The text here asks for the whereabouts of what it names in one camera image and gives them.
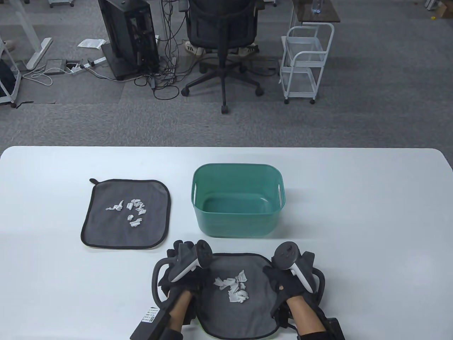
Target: chair armrest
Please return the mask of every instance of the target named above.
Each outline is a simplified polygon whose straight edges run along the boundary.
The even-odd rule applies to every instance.
[[[256,0],[255,8],[257,10],[264,10],[265,9],[264,0]]]
[[[189,0],[178,0],[178,11],[187,12],[189,10]]]

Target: floor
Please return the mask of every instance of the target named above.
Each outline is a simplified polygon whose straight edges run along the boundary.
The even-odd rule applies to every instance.
[[[107,39],[97,1],[50,9],[47,0],[25,8],[40,38],[54,42],[45,58],[80,59],[100,52],[78,48],[85,38]],[[227,83],[230,114],[220,114],[219,82],[198,86],[189,97],[162,101],[149,87],[100,80],[88,73],[54,76],[45,87],[25,80],[18,109],[0,107],[0,153],[13,145],[58,146],[282,146],[429,147],[453,162],[453,28],[431,20],[423,1],[334,1],[331,55],[315,105],[283,103],[278,77],[256,77],[265,95]],[[157,0],[150,1],[162,32]],[[260,58],[282,54],[289,0],[260,12]],[[178,28],[182,17],[175,14]],[[17,39],[17,60],[31,55],[9,5],[0,5],[0,34]],[[177,40],[186,39],[183,27]],[[180,69],[192,59],[181,52]],[[108,67],[98,69],[109,75]],[[198,70],[182,84],[199,76]],[[157,92],[171,97],[172,88]]]

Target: plastic bottle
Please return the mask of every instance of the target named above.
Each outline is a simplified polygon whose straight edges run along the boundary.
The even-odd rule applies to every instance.
[[[324,0],[313,0],[312,4],[312,13],[319,14],[321,13],[321,8],[323,6]]]

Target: hand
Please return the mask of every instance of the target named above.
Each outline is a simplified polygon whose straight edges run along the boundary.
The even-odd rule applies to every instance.
[[[167,250],[167,257],[177,258],[180,246],[188,247],[189,249],[191,249],[194,247],[194,244],[190,241],[186,241],[184,243],[181,240],[175,241],[173,248]],[[200,292],[200,290],[206,283],[208,270],[201,269],[200,267],[197,267],[193,272],[188,272],[180,280],[176,282],[170,282],[169,272],[172,268],[173,265],[170,264],[168,269],[165,271],[164,276],[159,281],[159,286],[161,286],[162,291],[166,296],[169,295],[170,291],[178,292],[178,294],[182,293],[183,291],[189,291],[196,295]]]
[[[286,301],[294,296],[301,296],[307,292],[302,282],[289,269],[280,270],[267,266],[263,268],[263,273],[269,278],[270,286],[279,295],[281,300]]]

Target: white power strip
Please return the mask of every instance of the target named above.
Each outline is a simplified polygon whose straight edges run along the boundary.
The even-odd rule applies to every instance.
[[[107,59],[105,57],[96,59],[94,61],[94,66],[101,65],[101,64],[105,63],[106,61],[107,61]],[[81,71],[84,71],[86,68],[93,68],[89,63],[84,64],[83,67],[84,68],[81,68],[80,65],[76,65],[69,71],[71,72],[71,74],[77,74]]]

